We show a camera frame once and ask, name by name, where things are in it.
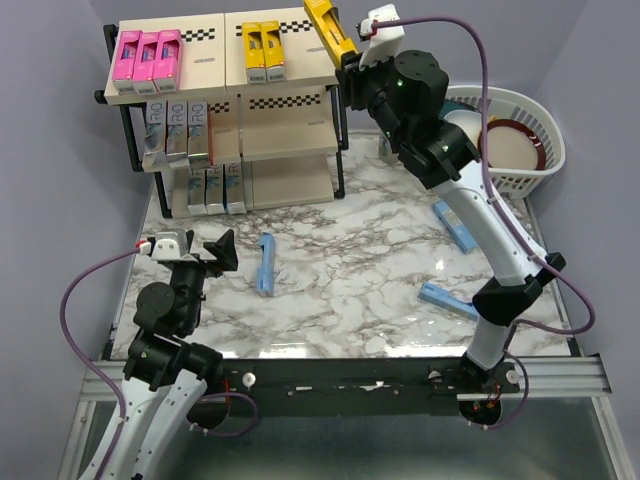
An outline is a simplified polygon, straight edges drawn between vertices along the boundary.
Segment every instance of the checkered pattern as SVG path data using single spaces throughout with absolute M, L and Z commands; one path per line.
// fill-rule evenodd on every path
M 229 113 L 229 102 L 209 104 L 209 111 L 213 113 Z
M 280 22 L 280 33 L 310 32 L 313 28 L 311 20 L 293 20 Z M 242 25 L 236 25 L 236 37 L 242 36 Z
M 278 97 L 278 98 L 250 98 L 249 110 L 264 110 L 265 108 L 289 108 L 302 107 L 304 105 L 320 105 L 320 94 L 315 95 L 298 95 L 296 97 Z
M 185 42 L 193 42 L 194 40 L 196 42 L 201 42 L 202 40 L 214 40 L 216 38 L 215 33 L 216 33 L 215 28 L 210 28 L 208 30 L 201 28 L 196 31 L 187 30 L 182 34 L 182 39 Z

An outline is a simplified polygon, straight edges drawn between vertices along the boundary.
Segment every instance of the pink box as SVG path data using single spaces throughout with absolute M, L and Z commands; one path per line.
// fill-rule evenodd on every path
M 153 70 L 158 51 L 158 32 L 145 32 L 140 35 L 136 66 L 133 69 L 133 88 L 141 95 L 156 93 L 153 83 Z
M 118 93 L 135 93 L 133 70 L 141 33 L 140 30 L 120 32 L 120 43 L 118 44 L 113 73 L 111 74 L 111 82 Z
M 158 52 L 153 81 L 159 92 L 175 92 L 180 85 L 182 37 L 180 30 L 162 30 L 158 34 Z

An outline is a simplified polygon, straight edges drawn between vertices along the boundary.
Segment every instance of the blue object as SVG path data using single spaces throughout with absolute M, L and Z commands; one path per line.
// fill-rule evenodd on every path
M 455 212 L 449 208 L 449 205 L 439 200 L 433 204 L 433 212 L 436 214 L 436 217 L 444 223 L 447 230 L 451 232 L 453 241 L 456 242 L 456 245 L 458 245 L 462 253 L 467 254 L 478 246 L 475 239 L 471 236 L 471 232 L 462 224 L 462 221 Z
M 444 288 L 436 287 L 428 282 L 422 285 L 418 298 L 444 308 L 445 310 L 449 310 L 450 312 L 457 313 L 474 322 L 477 322 L 480 317 L 473 304 L 464 303 L 453 297 Z
M 276 240 L 273 235 L 263 232 L 260 235 L 260 248 L 262 248 L 262 265 L 258 268 L 256 275 L 256 292 L 273 297 L 273 266 L 276 260 Z

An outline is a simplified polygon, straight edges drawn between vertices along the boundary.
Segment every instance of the product box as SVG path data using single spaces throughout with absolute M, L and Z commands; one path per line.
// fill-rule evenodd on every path
M 205 204 L 209 215 L 225 213 L 224 210 L 224 170 L 222 165 L 214 165 L 206 171 Z
M 224 186 L 227 213 L 230 215 L 247 213 L 247 207 L 244 203 L 242 165 L 240 163 L 228 163 L 224 166 Z
M 267 72 L 264 68 L 264 49 L 259 23 L 245 22 L 242 24 L 242 42 L 244 44 L 247 83 L 266 83 Z
M 284 51 L 280 41 L 280 22 L 277 20 L 260 22 L 260 33 L 262 35 L 267 81 L 283 82 L 286 77 L 284 72 Z
M 140 95 L 152 95 L 156 93 L 156 85 L 153 83 L 153 69 L 158 50 L 158 33 L 143 33 L 138 41 L 136 52 L 136 65 L 133 70 L 133 88 Z
M 189 166 L 187 157 L 187 102 L 167 104 L 167 162 L 171 168 Z
M 209 155 L 209 106 L 207 102 L 189 102 L 188 157 L 191 170 L 211 167 Z
M 191 172 L 189 176 L 189 192 L 187 194 L 187 210 L 191 215 L 207 214 L 207 207 L 204 203 L 205 182 L 204 170 Z
M 182 67 L 182 49 L 180 30 L 162 30 L 158 33 L 158 57 L 153 70 L 153 82 L 159 92 L 178 90 Z
M 442 200 L 438 200 L 431 208 L 436 214 L 436 217 L 447 227 L 447 230 L 449 230 L 453 237 L 453 241 L 462 253 L 467 254 L 478 246 L 475 239 L 471 236 L 471 232 L 464 226 L 455 212 L 449 208 L 449 205 Z
M 133 88 L 133 70 L 141 34 L 140 30 L 120 32 L 120 43 L 113 59 L 113 73 L 111 74 L 111 82 L 120 94 L 136 92 Z
M 167 166 L 166 137 L 167 102 L 160 100 L 147 102 L 142 156 L 142 169 L 145 172 L 157 172 Z

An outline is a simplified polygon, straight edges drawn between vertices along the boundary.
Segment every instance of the cable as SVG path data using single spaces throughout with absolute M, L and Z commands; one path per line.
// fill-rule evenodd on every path
M 514 325 L 518 325 L 518 324 L 529 325 L 529 326 L 539 328 L 546 332 L 554 333 L 557 335 L 577 335 L 580 333 L 584 333 L 587 330 L 590 330 L 591 327 L 593 327 L 593 325 L 596 322 L 596 312 L 595 312 L 593 303 L 591 303 L 591 300 L 589 300 L 586 294 L 579 287 L 577 287 L 569 278 L 567 278 L 562 272 L 553 268 L 544 259 L 538 257 L 535 254 L 533 249 L 527 244 L 527 241 L 524 239 L 524 237 L 520 235 L 520 232 L 518 232 L 516 226 L 511 222 L 511 220 L 509 219 L 505 211 L 500 206 L 499 202 L 495 201 L 496 196 L 494 193 L 493 183 L 491 182 L 491 175 L 489 173 L 489 155 L 487 154 L 487 151 L 489 149 L 488 119 L 487 119 L 488 110 L 489 110 L 489 107 L 488 107 L 488 99 L 489 99 L 489 71 L 488 70 L 489 69 L 488 69 L 488 62 L 487 62 L 487 53 L 482 43 L 482 40 L 478 35 L 478 32 L 476 32 L 476 30 L 464 20 L 461 20 L 455 17 L 448 17 L 448 16 L 413 17 L 413 18 L 406 18 L 406 19 L 393 20 L 393 21 L 387 21 L 387 22 L 377 22 L 373 24 L 373 32 L 375 34 L 376 30 L 380 28 L 401 27 L 404 25 L 413 25 L 416 23 L 427 23 L 427 22 L 453 23 L 455 25 L 458 25 L 464 28 L 469 33 L 469 35 L 473 37 L 476 47 L 478 48 L 478 53 L 480 54 L 480 62 L 482 66 L 482 111 L 481 111 L 481 115 L 482 115 L 482 152 L 481 152 L 482 153 L 482 183 L 484 184 L 484 188 L 487 192 L 487 195 L 489 196 L 489 202 L 493 205 L 496 213 L 498 214 L 502 222 L 505 224 L 505 226 L 507 227 L 511 235 L 516 239 L 516 241 L 524 249 L 524 251 L 527 253 L 529 258 L 532 259 L 535 263 L 537 263 L 540 267 L 544 268 L 549 273 L 554 275 L 560 281 L 562 281 L 567 287 L 569 287 L 578 296 L 578 298 L 582 300 L 582 302 L 584 303 L 585 307 L 589 312 L 589 320 L 587 321 L 587 323 L 582 327 L 575 328 L 575 329 L 554 328 L 554 327 L 547 326 L 543 323 L 534 322 L 534 321 L 525 320 L 525 319 L 515 320 Z
M 516 357 L 515 355 L 511 355 L 508 352 L 505 352 L 504 356 L 516 362 L 520 367 L 520 369 L 522 370 L 522 377 L 524 378 L 524 390 L 522 391 L 522 400 L 520 400 L 520 403 L 518 404 L 516 409 L 513 412 L 511 412 L 511 414 L 501 422 L 498 422 L 493 425 L 474 424 L 482 428 L 483 430 L 497 430 L 498 428 L 506 427 L 507 425 L 509 425 L 511 422 L 513 422 L 516 419 L 518 415 L 522 413 L 522 410 L 524 410 L 524 407 L 527 404 L 527 400 L 529 399 L 529 389 L 530 389 L 529 374 L 527 373 L 527 369 L 525 368 L 524 363 L 522 363 L 522 360 L 520 360 L 518 357 Z
M 239 437 L 240 435 L 244 435 L 250 430 L 253 430 L 258 425 L 260 418 L 258 417 L 258 404 L 250 396 L 245 395 L 244 393 L 238 393 L 238 392 L 222 392 L 222 393 L 212 393 L 211 395 L 205 395 L 198 401 L 202 402 L 205 400 L 214 400 L 216 398 L 228 399 L 232 397 L 240 398 L 241 400 L 244 400 L 245 402 L 249 403 L 249 405 L 251 405 L 251 408 L 253 409 L 253 417 L 251 418 L 251 423 L 249 423 L 249 425 L 235 432 L 226 433 L 226 432 L 216 432 L 215 430 L 202 428 L 197 423 L 192 423 L 190 427 L 191 430 L 197 430 L 198 432 L 203 432 L 205 435 L 212 435 L 214 437 L 222 437 L 222 438 Z
M 96 270 L 101 269 L 102 267 L 105 267 L 111 263 L 117 262 L 118 260 L 126 258 L 130 255 L 135 255 L 139 251 L 140 251 L 139 248 L 135 248 L 134 250 L 130 250 L 126 253 L 122 253 L 120 255 L 116 255 L 115 257 L 108 258 L 106 260 L 103 260 L 100 263 L 95 264 L 92 267 L 87 268 L 84 272 L 80 273 L 76 278 L 73 279 L 71 284 L 67 287 L 67 290 L 64 292 L 64 295 L 62 296 L 62 300 L 60 301 L 60 328 L 62 329 L 62 334 L 64 335 L 64 338 L 67 340 L 67 343 L 71 347 L 71 350 L 73 350 L 73 353 L 76 354 L 76 356 L 82 361 L 82 363 L 84 363 L 89 370 L 91 370 L 98 377 L 100 377 L 107 385 L 109 385 L 109 388 L 113 390 L 113 393 L 116 395 L 116 398 L 118 399 L 117 408 L 120 409 L 120 418 L 122 419 L 122 421 L 124 421 L 124 418 L 127 414 L 124 395 L 122 394 L 122 391 L 120 390 L 118 385 L 113 380 L 111 380 L 107 374 L 105 374 L 102 370 L 96 367 L 91 361 L 91 359 L 84 354 L 84 352 L 80 349 L 78 344 L 75 342 L 75 340 L 71 336 L 71 332 L 69 331 L 69 326 L 67 324 L 67 302 L 69 301 L 69 296 L 71 295 L 71 292 L 73 292 L 73 290 L 76 288 L 78 283 L 82 281 L 82 279 L 92 274 Z M 109 444 L 109 448 L 107 448 L 105 456 L 102 459 L 102 462 L 98 467 L 98 470 L 96 471 L 96 477 L 95 477 L 96 480 L 99 480 L 102 474 L 104 473 L 104 470 L 107 467 L 107 463 L 109 463 L 109 459 L 111 458 L 111 455 L 113 454 L 113 451 L 116 448 L 116 444 L 120 439 L 123 426 L 124 424 L 122 422 L 118 423 L 118 425 L 116 426 L 116 431 L 113 434 L 113 439 L 111 440 L 111 443 Z

